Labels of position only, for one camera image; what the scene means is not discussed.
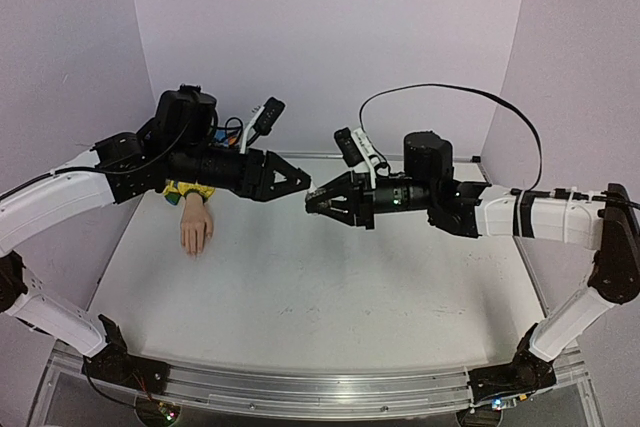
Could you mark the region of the glitter nail polish bottle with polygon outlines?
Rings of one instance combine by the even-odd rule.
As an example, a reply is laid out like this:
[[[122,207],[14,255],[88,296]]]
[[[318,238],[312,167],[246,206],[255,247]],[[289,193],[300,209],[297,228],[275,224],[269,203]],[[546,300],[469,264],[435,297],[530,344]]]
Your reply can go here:
[[[308,192],[305,197],[305,209],[310,214],[320,214],[330,207],[331,199],[324,189]]]

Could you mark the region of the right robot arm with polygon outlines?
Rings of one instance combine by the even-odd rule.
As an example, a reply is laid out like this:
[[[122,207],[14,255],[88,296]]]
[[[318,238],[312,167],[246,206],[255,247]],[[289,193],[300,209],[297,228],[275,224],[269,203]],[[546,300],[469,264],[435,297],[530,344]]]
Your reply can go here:
[[[554,386],[562,351],[607,311],[638,297],[639,224],[623,186],[583,193],[460,182],[451,143],[432,131],[407,134],[403,172],[381,177],[385,164],[362,129],[344,128],[334,139],[349,169],[307,194],[310,214],[372,229],[378,214],[423,211],[431,226],[458,237],[542,239],[593,252],[586,283],[526,332],[510,362],[469,372],[473,405],[498,410]]]

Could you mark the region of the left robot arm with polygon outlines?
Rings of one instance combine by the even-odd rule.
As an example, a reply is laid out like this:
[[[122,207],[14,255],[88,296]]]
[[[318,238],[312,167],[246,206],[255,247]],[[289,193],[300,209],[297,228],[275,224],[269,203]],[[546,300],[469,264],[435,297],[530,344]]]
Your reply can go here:
[[[164,92],[155,115],[136,132],[104,139],[61,167],[1,196],[1,310],[74,348],[87,369],[116,384],[131,380],[135,360],[117,324],[45,291],[16,247],[83,212],[122,204],[170,180],[229,191],[255,202],[302,192],[310,176],[278,154],[217,146],[216,99],[198,86]]]

